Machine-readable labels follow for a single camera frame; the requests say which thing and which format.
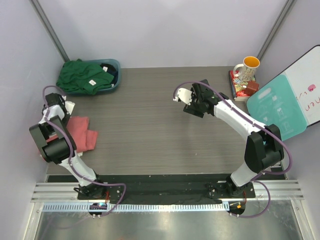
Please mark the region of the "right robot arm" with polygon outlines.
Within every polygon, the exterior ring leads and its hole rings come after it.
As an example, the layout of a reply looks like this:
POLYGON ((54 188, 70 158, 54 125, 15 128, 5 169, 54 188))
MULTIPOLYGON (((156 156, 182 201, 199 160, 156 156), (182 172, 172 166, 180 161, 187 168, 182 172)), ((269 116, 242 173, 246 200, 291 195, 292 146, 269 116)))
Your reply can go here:
POLYGON ((283 160, 280 129, 255 121, 224 93, 213 91, 206 79, 192 83, 191 89, 178 88, 173 99, 185 104, 185 113, 199 118, 205 114, 216 117, 245 140, 244 162, 226 178, 225 190, 230 197, 240 196, 252 179, 283 160))

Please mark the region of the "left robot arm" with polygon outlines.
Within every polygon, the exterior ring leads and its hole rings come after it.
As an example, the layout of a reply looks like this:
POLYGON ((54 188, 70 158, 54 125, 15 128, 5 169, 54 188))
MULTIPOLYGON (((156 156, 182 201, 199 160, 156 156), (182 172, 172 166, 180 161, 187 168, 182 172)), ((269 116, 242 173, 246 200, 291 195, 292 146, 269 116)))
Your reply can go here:
POLYGON ((48 163, 54 163, 68 170, 77 180, 74 190, 81 197, 102 199, 107 187, 100 176, 88 167, 77 153, 76 143, 67 130, 71 113, 66 101, 58 93, 44 96, 42 119, 29 128, 40 155, 48 163))

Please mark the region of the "pink t-shirt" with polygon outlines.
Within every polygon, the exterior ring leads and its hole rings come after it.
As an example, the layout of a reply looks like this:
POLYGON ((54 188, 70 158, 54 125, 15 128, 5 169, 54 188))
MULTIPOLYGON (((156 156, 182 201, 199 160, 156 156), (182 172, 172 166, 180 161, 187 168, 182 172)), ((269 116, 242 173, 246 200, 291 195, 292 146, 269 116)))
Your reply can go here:
POLYGON ((80 116, 70 117, 67 125, 58 115, 44 117, 29 132, 42 158, 57 165, 75 157, 75 151, 94 150, 98 138, 97 131, 89 130, 89 118, 80 116))

